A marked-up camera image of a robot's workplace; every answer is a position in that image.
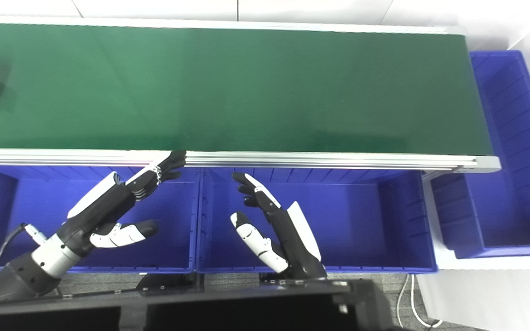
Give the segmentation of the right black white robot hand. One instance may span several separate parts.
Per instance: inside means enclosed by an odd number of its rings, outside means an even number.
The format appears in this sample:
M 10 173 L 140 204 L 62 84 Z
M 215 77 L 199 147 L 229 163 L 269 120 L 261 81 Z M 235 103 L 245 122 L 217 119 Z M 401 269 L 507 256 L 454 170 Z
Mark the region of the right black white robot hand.
M 282 207 L 271 192 L 245 172 L 233 172 L 245 206 L 258 208 L 271 225 L 278 243 L 265 237 L 242 211 L 230 216 L 236 233 L 252 253 L 285 279 L 326 280 L 328 274 L 316 238 L 298 201 Z

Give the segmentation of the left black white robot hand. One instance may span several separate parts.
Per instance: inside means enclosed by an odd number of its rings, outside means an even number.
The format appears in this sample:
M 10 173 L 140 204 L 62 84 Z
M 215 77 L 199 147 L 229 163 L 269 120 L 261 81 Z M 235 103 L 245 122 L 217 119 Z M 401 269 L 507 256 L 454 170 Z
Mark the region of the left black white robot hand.
M 117 172 L 106 176 L 72 207 L 66 222 L 57 229 L 60 248 L 87 257 L 94 249 L 91 235 L 108 235 L 135 203 L 150 197 L 161 183 L 180 178 L 186 154 L 184 149 L 171 151 L 168 157 L 155 160 L 126 182 Z

